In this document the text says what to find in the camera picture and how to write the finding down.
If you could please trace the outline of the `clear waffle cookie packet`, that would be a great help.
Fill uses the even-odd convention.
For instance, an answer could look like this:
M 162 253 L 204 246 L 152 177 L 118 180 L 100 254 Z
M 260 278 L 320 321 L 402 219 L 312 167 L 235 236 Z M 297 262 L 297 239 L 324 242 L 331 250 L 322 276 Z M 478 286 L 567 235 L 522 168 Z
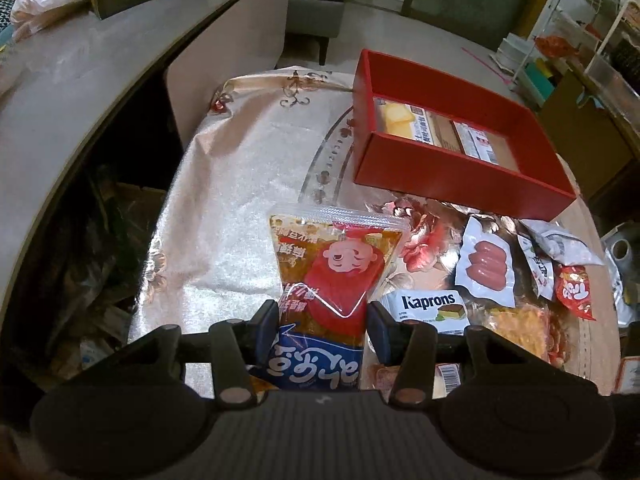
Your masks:
M 521 302 L 514 308 L 492 307 L 482 325 L 556 368 L 568 360 L 567 336 L 561 319 L 545 304 Z

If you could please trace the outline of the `white barcode snack bag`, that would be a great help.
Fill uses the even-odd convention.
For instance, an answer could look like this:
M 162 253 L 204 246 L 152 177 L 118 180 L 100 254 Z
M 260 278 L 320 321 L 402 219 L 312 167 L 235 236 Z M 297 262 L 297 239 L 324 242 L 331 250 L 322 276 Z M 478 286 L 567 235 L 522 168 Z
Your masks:
M 566 229 L 542 220 L 521 219 L 520 223 L 542 251 L 562 266 L 603 266 L 602 259 Z

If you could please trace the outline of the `yellow bread snack packet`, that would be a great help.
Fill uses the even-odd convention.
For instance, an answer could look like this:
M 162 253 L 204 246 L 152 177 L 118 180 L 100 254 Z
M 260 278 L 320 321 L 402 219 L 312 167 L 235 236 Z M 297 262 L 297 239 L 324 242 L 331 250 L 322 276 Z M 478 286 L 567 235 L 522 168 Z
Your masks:
M 375 98 L 378 131 L 423 144 L 461 153 L 452 121 L 431 110 L 407 103 Z

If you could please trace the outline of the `red blue cartoon snack bag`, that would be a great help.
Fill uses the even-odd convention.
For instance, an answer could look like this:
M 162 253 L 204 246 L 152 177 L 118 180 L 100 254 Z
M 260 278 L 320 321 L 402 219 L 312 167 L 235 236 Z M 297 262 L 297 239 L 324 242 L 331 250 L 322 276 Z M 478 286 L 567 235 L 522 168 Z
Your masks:
M 357 388 L 367 303 L 408 238 L 408 220 L 280 204 L 268 221 L 282 294 L 262 377 L 278 389 Z

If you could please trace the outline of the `Kaprons wafer packet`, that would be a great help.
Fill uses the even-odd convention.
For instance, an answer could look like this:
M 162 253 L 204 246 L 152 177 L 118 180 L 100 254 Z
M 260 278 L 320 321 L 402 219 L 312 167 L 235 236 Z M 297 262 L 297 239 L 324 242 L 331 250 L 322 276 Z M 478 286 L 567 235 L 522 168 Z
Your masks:
M 430 324 L 440 334 L 462 335 L 470 325 L 464 301 L 455 290 L 397 289 L 380 303 L 396 322 Z

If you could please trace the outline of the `floral silver tablecloth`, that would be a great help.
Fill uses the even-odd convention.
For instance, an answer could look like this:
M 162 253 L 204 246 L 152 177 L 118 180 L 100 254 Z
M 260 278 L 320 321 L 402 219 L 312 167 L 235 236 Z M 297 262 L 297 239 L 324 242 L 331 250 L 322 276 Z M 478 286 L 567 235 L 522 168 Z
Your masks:
M 157 220 L 131 338 L 163 325 L 199 333 L 223 320 L 247 320 L 266 300 L 278 302 L 282 286 L 268 216 L 280 204 L 334 206 L 408 220 L 408 238 L 368 303 L 397 289 L 455 290 L 469 326 L 485 327 L 484 311 L 501 306 L 454 284 L 466 222 L 475 217 L 486 232 L 510 245 L 515 307 L 524 301 L 545 304 L 561 319 L 568 360 L 560 370 L 590 380 L 602 393 L 612 392 L 620 345 L 604 263 L 584 266 L 596 319 L 583 320 L 559 303 L 555 291 L 551 301 L 526 292 L 516 236 L 528 235 L 544 252 L 521 225 L 524 218 L 356 183 L 354 81 L 290 67 L 233 78 L 216 91 Z M 603 261 L 590 213 L 577 194 L 547 222 L 581 238 Z

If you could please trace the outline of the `red white spicy strip packet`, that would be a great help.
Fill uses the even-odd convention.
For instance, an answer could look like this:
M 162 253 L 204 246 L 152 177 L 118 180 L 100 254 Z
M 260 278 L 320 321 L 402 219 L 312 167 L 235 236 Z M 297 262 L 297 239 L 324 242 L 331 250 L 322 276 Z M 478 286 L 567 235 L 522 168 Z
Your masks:
M 478 130 L 463 122 L 454 122 L 454 128 L 466 156 L 518 171 L 518 164 L 506 138 L 497 133 Z

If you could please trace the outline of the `white round cake packet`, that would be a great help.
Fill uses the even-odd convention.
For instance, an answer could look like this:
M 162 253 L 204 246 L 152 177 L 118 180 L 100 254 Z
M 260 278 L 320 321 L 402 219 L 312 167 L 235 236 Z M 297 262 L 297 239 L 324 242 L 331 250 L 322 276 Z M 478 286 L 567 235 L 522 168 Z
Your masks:
M 385 401 L 390 397 L 390 392 L 395 385 L 399 372 L 399 366 L 384 366 L 372 364 L 368 368 L 367 380 L 363 383 L 363 389 L 378 390 Z M 462 384 L 459 364 L 440 363 L 435 366 L 434 387 L 432 398 L 446 398 L 448 394 Z

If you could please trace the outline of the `pink sausage vacuum pack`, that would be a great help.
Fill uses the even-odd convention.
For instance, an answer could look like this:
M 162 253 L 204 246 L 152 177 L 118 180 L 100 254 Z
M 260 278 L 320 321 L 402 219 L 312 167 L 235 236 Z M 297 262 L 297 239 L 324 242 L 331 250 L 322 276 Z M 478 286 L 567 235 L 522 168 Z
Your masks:
M 515 307 L 510 245 L 497 234 L 486 232 L 475 217 L 466 222 L 454 284 L 476 299 L 490 300 L 505 308 Z

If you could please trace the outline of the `grey curved counter table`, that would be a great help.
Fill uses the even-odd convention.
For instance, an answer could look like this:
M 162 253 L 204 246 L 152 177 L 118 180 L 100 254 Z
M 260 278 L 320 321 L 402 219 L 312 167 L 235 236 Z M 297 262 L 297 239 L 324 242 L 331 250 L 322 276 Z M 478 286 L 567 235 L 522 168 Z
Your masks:
M 1 101 L 1 302 L 82 150 L 144 77 L 238 0 L 152 0 L 76 15 L 19 42 L 26 70 Z

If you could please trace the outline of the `red crinkly snack bag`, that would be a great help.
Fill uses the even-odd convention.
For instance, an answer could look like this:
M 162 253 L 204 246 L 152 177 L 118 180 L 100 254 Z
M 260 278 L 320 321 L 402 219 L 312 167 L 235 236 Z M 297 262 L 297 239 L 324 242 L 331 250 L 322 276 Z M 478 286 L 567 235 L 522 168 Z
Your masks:
M 584 266 L 555 266 L 555 296 L 578 318 L 594 321 L 590 281 Z

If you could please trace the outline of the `red cardboard box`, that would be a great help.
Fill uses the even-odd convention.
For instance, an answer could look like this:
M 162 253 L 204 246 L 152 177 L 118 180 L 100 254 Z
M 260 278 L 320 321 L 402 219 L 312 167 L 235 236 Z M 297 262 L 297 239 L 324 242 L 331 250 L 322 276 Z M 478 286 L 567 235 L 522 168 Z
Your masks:
M 534 114 L 472 82 L 364 50 L 352 102 L 360 185 L 546 221 L 576 198 Z

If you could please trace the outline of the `white chestnut snack pouch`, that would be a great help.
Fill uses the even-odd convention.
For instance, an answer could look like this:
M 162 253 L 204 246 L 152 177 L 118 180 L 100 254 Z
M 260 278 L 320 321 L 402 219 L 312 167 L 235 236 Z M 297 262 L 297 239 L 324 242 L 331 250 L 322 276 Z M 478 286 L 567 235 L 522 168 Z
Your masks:
M 526 292 L 534 297 L 551 301 L 554 299 L 554 269 L 551 259 L 540 252 L 526 234 L 516 236 L 522 253 L 522 278 Z

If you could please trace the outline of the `silver foil bag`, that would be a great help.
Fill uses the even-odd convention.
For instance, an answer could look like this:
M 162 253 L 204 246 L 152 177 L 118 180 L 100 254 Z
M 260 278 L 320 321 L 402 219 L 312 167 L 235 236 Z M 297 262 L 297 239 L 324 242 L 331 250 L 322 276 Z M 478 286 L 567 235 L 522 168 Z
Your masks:
M 639 319 L 639 236 L 639 223 L 627 221 L 601 238 L 621 330 Z

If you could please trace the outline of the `brown wooden cabinet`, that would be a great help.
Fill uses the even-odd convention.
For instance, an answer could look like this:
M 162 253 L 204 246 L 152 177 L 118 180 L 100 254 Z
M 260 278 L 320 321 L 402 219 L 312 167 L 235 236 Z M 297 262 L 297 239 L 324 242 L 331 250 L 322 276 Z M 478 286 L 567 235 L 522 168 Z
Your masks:
M 538 119 L 587 202 L 600 200 L 639 171 L 634 129 L 572 58 Z

